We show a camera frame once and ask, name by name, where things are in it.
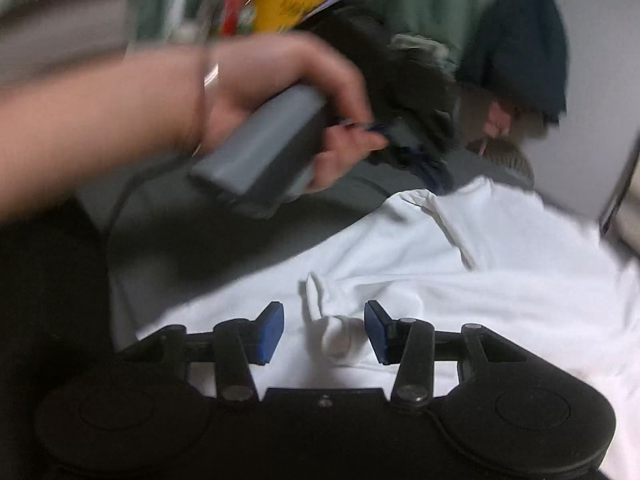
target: round black pad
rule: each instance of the round black pad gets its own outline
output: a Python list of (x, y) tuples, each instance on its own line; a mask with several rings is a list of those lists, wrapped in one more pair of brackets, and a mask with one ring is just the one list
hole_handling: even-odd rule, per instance
[(36, 434), (72, 470), (128, 476), (156, 470), (203, 435), (210, 400), (157, 365), (96, 368), (48, 395)]
[(525, 478), (597, 468), (616, 426), (596, 390), (540, 364), (492, 364), (445, 398), (440, 418), (478, 462)]

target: white cloth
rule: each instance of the white cloth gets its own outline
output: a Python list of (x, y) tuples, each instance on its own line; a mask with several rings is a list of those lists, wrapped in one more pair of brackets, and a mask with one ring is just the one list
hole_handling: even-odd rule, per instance
[[(448, 197), (395, 195), (319, 246), (177, 308), (140, 335), (171, 323), (207, 331), (281, 301), (285, 333), (271, 364), (253, 368), (260, 391), (378, 386), (389, 393), (397, 367), (374, 357), (362, 321), (367, 300), (437, 330), (478, 322), (605, 394), (618, 429), (603, 470), (638, 480), (639, 290), (636, 267), (621, 268), (595, 226), (480, 178)], [(210, 368), (193, 376), (214, 393)], [(456, 383), (454, 366), (436, 365), (436, 395)]]

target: red object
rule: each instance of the red object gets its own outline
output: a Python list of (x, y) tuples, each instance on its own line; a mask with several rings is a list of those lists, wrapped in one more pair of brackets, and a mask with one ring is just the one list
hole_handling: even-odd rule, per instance
[(238, 30), (238, 18), (244, 6), (244, 0), (225, 0), (225, 15), (222, 23), (223, 36), (235, 36)]

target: white wall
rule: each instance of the white wall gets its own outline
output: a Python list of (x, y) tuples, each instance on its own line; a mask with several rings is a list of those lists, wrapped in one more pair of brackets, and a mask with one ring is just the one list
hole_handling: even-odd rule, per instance
[(599, 219), (640, 131), (640, 0), (556, 0), (570, 42), (568, 114), (526, 139), (539, 192)]

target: gray device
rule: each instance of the gray device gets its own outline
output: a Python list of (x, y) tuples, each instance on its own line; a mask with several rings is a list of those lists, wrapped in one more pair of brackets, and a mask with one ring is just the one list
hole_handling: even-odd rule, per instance
[(313, 179), (324, 130), (335, 124), (327, 98), (297, 84), (256, 110), (190, 178), (205, 192), (254, 218), (268, 218)]

